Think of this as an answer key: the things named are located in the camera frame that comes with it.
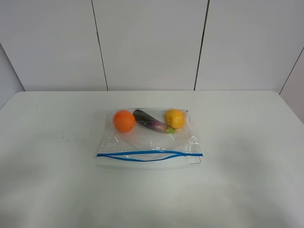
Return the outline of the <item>clear zip bag blue seal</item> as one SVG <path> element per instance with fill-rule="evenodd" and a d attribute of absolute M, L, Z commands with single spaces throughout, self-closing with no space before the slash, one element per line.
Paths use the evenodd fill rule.
<path fill-rule="evenodd" d="M 133 113 L 139 109 L 166 124 L 165 113 L 171 108 L 125 108 L 110 110 L 104 115 L 103 134 L 100 139 L 96 157 L 102 164 L 117 161 L 119 165 L 139 167 L 178 167 L 201 163 L 203 152 L 198 136 L 190 129 L 189 111 L 182 110 L 186 121 L 182 128 L 173 134 L 163 134 L 139 125 L 128 133 L 118 132 L 113 125 L 113 115 L 120 110 Z"/>

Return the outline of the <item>purple eggplant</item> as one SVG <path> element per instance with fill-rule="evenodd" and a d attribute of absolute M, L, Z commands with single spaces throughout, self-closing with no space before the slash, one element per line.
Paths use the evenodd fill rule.
<path fill-rule="evenodd" d="M 151 115 L 147 114 L 142 110 L 139 109 L 134 110 L 133 116 L 135 117 L 135 120 L 139 125 L 148 128 L 150 130 L 163 134 L 173 134 L 178 132 L 177 130 L 158 121 L 157 119 L 153 118 Z"/>

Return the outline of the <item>yellow pear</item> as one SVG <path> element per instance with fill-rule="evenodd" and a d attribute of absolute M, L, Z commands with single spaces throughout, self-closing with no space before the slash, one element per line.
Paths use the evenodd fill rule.
<path fill-rule="evenodd" d="M 169 109 L 165 113 L 166 124 L 173 129 L 180 129 L 184 126 L 186 115 L 182 110 Z"/>

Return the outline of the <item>orange fruit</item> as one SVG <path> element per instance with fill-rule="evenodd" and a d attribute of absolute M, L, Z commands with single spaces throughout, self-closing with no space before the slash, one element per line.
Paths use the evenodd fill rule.
<path fill-rule="evenodd" d="M 130 132 L 136 124 L 134 115 L 127 110 L 116 112 L 113 115 L 112 121 L 115 129 L 120 133 Z"/>

